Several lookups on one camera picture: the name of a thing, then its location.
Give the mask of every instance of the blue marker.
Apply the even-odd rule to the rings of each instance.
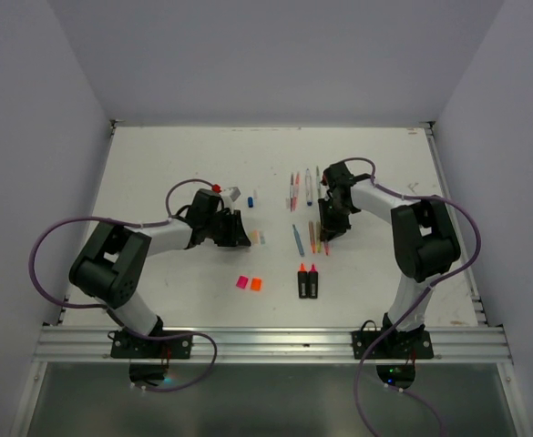
[[[296,247],[299,248],[299,254],[303,257],[304,249],[302,248],[301,234],[299,234],[299,231],[296,230],[296,226],[294,226],[294,224],[292,224],[292,232],[294,233],[294,239],[296,240]]]

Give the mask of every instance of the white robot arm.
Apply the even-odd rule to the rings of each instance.
[[[392,209],[412,205],[409,200],[395,198],[377,189],[372,184],[371,179],[362,180],[351,187],[351,200],[354,207],[372,213],[388,225],[392,224]],[[439,276],[441,274],[438,273],[428,279],[417,282],[402,273],[394,303],[387,312],[388,319],[391,322],[398,320],[412,306],[418,296],[422,294],[426,286]],[[410,331],[424,325],[424,315],[431,297],[432,292],[422,300],[422,303],[416,307],[414,312],[397,326],[397,330]]]
[[[137,290],[145,259],[168,250],[190,249],[205,239],[221,247],[250,246],[241,213],[233,209],[239,195],[237,188],[220,194],[200,189],[187,206],[185,217],[174,217],[155,228],[99,223],[72,265],[70,282],[105,304],[108,315],[118,324],[137,334],[159,335],[162,320]]]
[[[443,202],[423,198],[417,202],[387,194],[370,175],[354,176],[344,162],[323,172],[327,196],[319,200],[321,241],[343,235],[349,215],[362,210],[392,226],[395,259],[402,271],[395,301],[384,315],[383,329],[399,320],[428,284],[450,270],[460,257],[460,246]],[[409,342],[424,331],[425,310],[432,291],[398,326],[391,342]]]

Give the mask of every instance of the white tabletop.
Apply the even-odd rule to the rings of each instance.
[[[353,228],[331,243],[331,256],[312,254],[308,221],[318,219],[316,203],[306,206],[304,174],[318,165],[366,157],[377,165],[384,185],[404,193],[441,194],[422,129],[405,128],[224,128],[119,127],[114,137],[94,215],[129,221],[166,217],[164,199],[185,178],[238,186],[236,202],[248,233],[260,229],[265,245],[220,249],[211,241],[150,257],[138,289],[166,326],[345,327],[373,319],[380,323],[395,297],[400,271],[390,227],[368,213],[350,216]],[[369,171],[349,164],[354,174]],[[285,199],[290,175],[301,172],[298,208]],[[179,188],[177,210],[200,185]],[[256,189],[254,208],[246,198]],[[292,223],[306,255],[298,254]],[[296,272],[301,263],[319,270],[319,299],[299,300]],[[260,292],[235,287],[240,275],[262,278]],[[79,290],[70,301],[90,302]],[[69,310],[66,325],[112,325],[100,310]],[[476,326],[464,275],[438,285],[426,311],[427,326]]]

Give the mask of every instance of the white wall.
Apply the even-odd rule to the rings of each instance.
[[[49,0],[111,117],[435,120],[502,0]]]
[[[28,251],[50,222],[90,211],[108,122],[45,0],[0,0],[0,436],[19,402],[42,321],[56,309],[27,277]],[[61,294],[81,228],[41,253]]]
[[[533,0],[507,0],[436,123],[452,195],[484,241],[475,266],[533,418]]]

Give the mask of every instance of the pen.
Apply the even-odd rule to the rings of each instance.
[[[304,177],[304,189],[306,190],[306,204],[310,207],[313,204],[313,180],[311,179],[311,170],[308,168]]]
[[[290,207],[291,207],[291,211],[292,211],[292,198],[294,197],[294,174],[291,173],[291,193],[288,197],[289,199],[289,202],[290,202]]]
[[[322,198],[321,196],[321,173],[319,173],[319,166],[317,166],[317,198]]]
[[[314,241],[314,223],[309,221],[309,236],[311,238],[311,250],[316,253],[316,243]]]
[[[296,202],[299,199],[299,183],[301,181],[301,173],[296,173],[296,178],[294,179],[294,209],[296,209]]]
[[[317,221],[317,253],[321,253],[321,222]]]

